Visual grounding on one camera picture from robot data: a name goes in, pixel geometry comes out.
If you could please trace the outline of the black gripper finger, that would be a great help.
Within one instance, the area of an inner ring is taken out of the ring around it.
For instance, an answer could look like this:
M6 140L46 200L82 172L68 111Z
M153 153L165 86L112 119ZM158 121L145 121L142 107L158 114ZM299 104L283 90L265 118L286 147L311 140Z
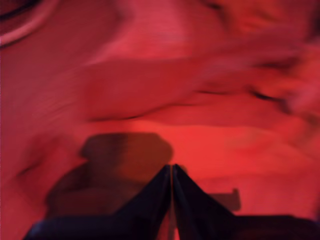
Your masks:
M155 240L171 204L171 172L165 165L115 214L115 240Z
M205 193L177 164L172 167L174 210L181 240L230 240L236 217Z

